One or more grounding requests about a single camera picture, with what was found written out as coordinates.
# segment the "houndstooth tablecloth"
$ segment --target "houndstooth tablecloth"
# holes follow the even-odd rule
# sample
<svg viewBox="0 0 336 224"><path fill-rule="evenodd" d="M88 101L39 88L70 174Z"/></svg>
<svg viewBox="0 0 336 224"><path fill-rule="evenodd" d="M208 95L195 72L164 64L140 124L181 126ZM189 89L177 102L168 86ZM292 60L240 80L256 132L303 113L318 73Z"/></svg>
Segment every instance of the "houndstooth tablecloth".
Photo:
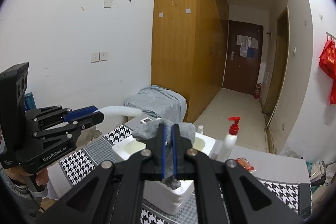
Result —
<svg viewBox="0 0 336 224"><path fill-rule="evenodd" d="M98 138L95 142L69 155L59 162L70 185L74 186L104 160L116 162L112 146L128 136L132 130L124 125ZM284 184L260 180L271 192L296 213L300 212L300 184ZM197 224L196 197L193 193L176 215L169 215L145 199L142 202L141 224Z"/></svg>

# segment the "power outlet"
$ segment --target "power outlet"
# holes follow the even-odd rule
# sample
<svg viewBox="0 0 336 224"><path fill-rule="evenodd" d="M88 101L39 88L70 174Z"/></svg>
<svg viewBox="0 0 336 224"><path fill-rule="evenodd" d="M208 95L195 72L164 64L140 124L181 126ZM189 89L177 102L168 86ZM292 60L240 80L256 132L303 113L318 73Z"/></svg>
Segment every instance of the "power outlet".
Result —
<svg viewBox="0 0 336 224"><path fill-rule="evenodd" d="M99 52L93 52L91 54L91 63L99 62Z"/></svg>

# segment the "wooden wardrobe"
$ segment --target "wooden wardrobe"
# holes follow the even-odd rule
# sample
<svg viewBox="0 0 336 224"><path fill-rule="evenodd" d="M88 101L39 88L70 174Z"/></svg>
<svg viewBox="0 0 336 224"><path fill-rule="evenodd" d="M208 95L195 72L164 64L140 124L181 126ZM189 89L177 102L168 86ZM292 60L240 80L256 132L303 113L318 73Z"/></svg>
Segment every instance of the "wooden wardrobe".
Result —
<svg viewBox="0 0 336 224"><path fill-rule="evenodd" d="M221 89L227 33L226 0L154 0L152 85L186 98L186 122Z"/></svg>

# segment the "human hand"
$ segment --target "human hand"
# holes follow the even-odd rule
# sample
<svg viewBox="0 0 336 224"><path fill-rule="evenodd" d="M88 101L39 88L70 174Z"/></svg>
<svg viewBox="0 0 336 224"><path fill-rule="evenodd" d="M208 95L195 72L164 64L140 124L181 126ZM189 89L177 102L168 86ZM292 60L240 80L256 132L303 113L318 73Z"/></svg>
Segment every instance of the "human hand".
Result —
<svg viewBox="0 0 336 224"><path fill-rule="evenodd" d="M12 180L17 180L23 184L25 184L24 176L33 175L33 174L28 174L27 172L25 172L21 165L5 169L5 171L9 178L11 178ZM48 177L47 168L44 168L41 171L37 172L37 176L36 176L37 185L45 185L48 183L48 181L49 181L49 177Z"/></svg>

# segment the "red plastic bag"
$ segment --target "red plastic bag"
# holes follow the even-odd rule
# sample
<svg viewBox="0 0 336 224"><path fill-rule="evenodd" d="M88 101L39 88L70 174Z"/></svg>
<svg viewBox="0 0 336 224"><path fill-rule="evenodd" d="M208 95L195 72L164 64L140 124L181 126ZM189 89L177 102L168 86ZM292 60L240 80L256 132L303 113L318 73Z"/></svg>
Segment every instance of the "red plastic bag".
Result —
<svg viewBox="0 0 336 224"><path fill-rule="evenodd" d="M330 94L330 104L336 104L336 47L333 39L327 39L322 54L320 55L320 68L334 79Z"/></svg>
<svg viewBox="0 0 336 224"><path fill-rule="evenodd" d="M249 161L246 158L237 158L235 159L236 162L238 162L242 167L244 167L245 170L252 173L255 171L254 167L249 163Z"/></svg>
<svg viewBox="0 0 336 224"><path fill-rule="evenodd" d="M331 88L330 101L329 103L336 104L336 80L333 82L333 87Z"/></svg>
<svg viewBox="0 0 336 224"><path fill-rule="evenodd" d="M331 78L336 80L336 48L332 40L328 40L320 55L320 68Z"/></svg>

